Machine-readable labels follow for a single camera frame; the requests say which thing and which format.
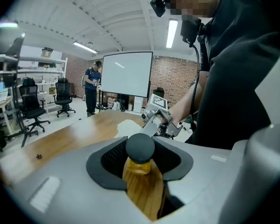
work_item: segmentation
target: ceiling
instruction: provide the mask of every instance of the ceiling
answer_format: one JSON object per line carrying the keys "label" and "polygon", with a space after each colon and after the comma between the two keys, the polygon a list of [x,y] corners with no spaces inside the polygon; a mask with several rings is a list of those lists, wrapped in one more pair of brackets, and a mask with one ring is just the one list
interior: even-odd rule
{"label": "ceiling", "polygon": [[16,0],[2,19],[18,22],[19,28],[9,33],[26,32],[25,45],[50,47],[84,59],[93,59],[93,54],[74,46],[74,41],[98,51],[97,57],[119,51],[153,50],[155,54],[195,60],[193,51],[179,37],[181,22],[173,47],[166,48],[168,21],[181,21],[181,17],[166,12],[158,18],[149,2]]}

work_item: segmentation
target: bottle cap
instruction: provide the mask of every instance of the bottle cap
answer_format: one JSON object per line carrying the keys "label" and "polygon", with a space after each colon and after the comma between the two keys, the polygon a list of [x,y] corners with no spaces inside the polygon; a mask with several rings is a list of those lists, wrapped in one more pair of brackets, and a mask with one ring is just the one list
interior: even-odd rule
{"label": "bottle cap", "polygon": [[143,133],[134,134],[126,142],[126,153],[135,163],[147,163],[154,154],[154,140]]}

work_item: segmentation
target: black office chair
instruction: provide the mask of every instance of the black office chair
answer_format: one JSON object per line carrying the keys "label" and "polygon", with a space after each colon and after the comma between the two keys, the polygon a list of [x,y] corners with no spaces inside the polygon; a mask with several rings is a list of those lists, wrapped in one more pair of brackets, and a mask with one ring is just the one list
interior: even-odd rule
{"label": "black office chair", "polygon": [[153,94],[155,94],[155,95],[157,95],[157,96],[160,96],[160,97],[164,98],[164,94],[165,94],[165,92],[164,92],[164,89],[163,89],[163,88],[161,88],[161,87],[157,87],[157,89],[156,89],[156,90],[153,90]]}
{"label": "black office chair", "polygon": [[69,117],[68,111],[73,111],[76,113],[75,110],[70,108],[69,103],[73,101],[73,97],[70,95],[70,83],[67,81],[67,78],[59,78],[58,82],[56,83],[56,91],[57,97],[54,95],[54,101],[56,105],[62,105],[62,109],[57,111],[57,118],[61,113],[66,113],[67,117]]}
{"label": "black office chair", "polygon": [[38,86],[34,83],[33,79],[26,79],[24,80],[23,85],[19,87],[19,90],[23,100],[23,106],[21,107],[21,110],[24,117],[35,120],[34,123],[27,126],[27,130],[29,130],[29,127],[32,126],[27,135],[31,136],[32,134],[38,134],[37,131],[32,131],[36,126],[39,126],[42,128],[42,131],[45,132],[45,129],[43,126],[41,126],[41,124],[47,122],[50,124],[50,121],[40,121],[38,119],[39,116],[46,112],[45,109],[41,108],[38,103]]}

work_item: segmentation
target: fluorescent light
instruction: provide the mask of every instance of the fluorescent light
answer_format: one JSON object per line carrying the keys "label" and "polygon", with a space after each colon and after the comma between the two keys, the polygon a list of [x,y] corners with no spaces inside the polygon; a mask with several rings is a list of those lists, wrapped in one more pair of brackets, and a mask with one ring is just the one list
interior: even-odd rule
{"label": "fluorescent light", "polygon": [[121,64],[115,62],[115,64],[117,64],[118,66],[120,66],[121,68],[124,68],[124,66],[122,66]]}
{"label": "fluorescent light", "polygon": [[17,28],[18,24],[15,22],[0,22],[0,28]]}
{"label": "fluorescent light", "polygon": [[88,50],[88,51],[90,51],[90,52],[92,52],[92,53],[97,53],[95,50],[90,49],[90,48],[88,48],[88,47],[86,47],[86,46],[83,46],[83,45],[79,44],[78,42],[74,42],[74,45],[76,45],[76,46],[78,46],[78,47],[81,47],[81,48],[83,48],[83,49],[85,49],[85,50]]}
{"label": "fluorescent light", "polygon": [[174,40],[176,28],[177,28],[178,21],[177,20],[169,20],[169,29],[168,29],[168,37],[167,37],[167,48],[172,47],[172,43]]}

